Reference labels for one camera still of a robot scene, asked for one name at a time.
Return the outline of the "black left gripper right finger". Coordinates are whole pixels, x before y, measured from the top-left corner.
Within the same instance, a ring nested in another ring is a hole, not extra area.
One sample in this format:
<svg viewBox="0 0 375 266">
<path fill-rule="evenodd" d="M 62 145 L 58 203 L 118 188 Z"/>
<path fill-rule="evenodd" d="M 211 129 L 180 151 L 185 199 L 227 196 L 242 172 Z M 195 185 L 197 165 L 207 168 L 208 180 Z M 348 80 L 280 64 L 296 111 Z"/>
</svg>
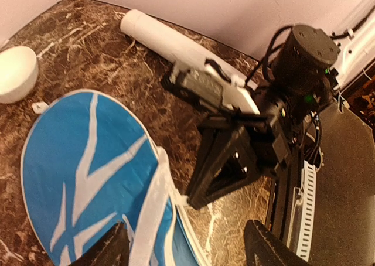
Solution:
<svg viewBox="0 0 375 266">
<path fill-rule="evenodd" d="M 258 220 L 249 220 L 244 229 L 247 265 L 309 265 L 277 239 Z"/>
</svg>

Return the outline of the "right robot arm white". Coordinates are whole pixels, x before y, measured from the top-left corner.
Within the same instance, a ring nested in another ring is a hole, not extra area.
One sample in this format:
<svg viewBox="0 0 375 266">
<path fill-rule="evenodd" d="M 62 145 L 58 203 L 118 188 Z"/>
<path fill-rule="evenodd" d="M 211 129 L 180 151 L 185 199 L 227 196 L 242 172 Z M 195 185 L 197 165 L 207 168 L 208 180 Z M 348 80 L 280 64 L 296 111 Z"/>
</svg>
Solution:
<svg viewBox="0 0 375 266">
<path fill-rule="evenodd" d="M 205 70 L 176 77 L 182 92 L 211 110 L 198 127 L 202 140 L 187 189 L 191 207 L 200 209 L 262 175 L 281 190 L 300 174 L 303 161 L 318 152 L 317 146 L 304 149 L 304 118 L 316 123 L 374 52 L 374 0 L 362 0 L 336 33 L 294 24 L 275 37 L 284 32 L 285 42 L 271 40 L 259 62 L 263 81 L 256 88 L 251 76 L 229 75 L 212 59 Z"/>
</svg>

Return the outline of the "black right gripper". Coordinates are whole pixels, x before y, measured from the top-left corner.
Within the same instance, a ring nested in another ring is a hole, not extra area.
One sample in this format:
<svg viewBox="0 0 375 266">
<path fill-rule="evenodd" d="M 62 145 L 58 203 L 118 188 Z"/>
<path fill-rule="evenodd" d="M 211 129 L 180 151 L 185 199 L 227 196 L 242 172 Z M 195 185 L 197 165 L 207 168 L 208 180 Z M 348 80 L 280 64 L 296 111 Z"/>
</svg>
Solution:
<svg viewBox="0 0 375 266">
<path fill-rule="evenodd" d="M 231 123 L 205 119 L 202 139 L 186 194 L 194 209 L 257 181 L 280 179 L 292 162 L 294 120 L 280 98 L 262 98 L 260 113 L 237 113 Z"/>
</svg>

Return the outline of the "blue racket bag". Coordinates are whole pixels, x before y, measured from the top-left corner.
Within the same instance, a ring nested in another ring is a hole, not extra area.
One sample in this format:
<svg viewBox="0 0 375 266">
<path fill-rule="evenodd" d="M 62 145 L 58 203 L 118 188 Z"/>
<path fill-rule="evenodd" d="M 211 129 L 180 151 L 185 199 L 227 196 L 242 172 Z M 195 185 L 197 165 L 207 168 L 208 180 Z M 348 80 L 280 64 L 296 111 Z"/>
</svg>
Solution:
<svg viewBox="0 0 375 266">
<path fill-rule="evenodd" d="M 118 100 L 72 91 L 49 105 L 21 156 L 33 231 L 54 265 L 76 262 L 116 223 L 131 265 L 208 265 L 166 151 Z"/>
</svg>

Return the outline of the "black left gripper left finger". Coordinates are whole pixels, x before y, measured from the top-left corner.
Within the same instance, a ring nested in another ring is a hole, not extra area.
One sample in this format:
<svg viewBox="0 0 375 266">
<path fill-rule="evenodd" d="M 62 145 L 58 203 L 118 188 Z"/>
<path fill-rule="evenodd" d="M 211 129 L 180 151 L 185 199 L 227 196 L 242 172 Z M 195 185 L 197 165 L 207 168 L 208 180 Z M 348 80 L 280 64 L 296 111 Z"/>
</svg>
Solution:
<svg viewBox="0 0 375 266">
<path fill-rule="evenodd" d="M 123 222 L 114 224 L 82 257 L 69 266 L 126 266 L 130 242 Z"/>
</svg>

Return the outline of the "white shuttlecock tube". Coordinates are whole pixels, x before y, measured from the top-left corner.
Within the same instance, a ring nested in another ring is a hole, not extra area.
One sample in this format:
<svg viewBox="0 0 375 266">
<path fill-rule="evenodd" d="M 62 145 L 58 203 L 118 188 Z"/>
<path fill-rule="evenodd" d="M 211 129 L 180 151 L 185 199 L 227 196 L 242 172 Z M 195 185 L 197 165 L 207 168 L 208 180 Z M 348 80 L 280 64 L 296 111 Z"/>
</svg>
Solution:
<svg viewBox="0 0 375 266">
<path fill-rule="evenodd" d="M 242 80 L 247 78 L 245 74 L 192 39 L 136 9 L 124 15 L 120 30 L 171 63 L 182 62 L 203 70 L 206 59 L 212 59 L 226 74 L 235 74 Z"/>
</svg>

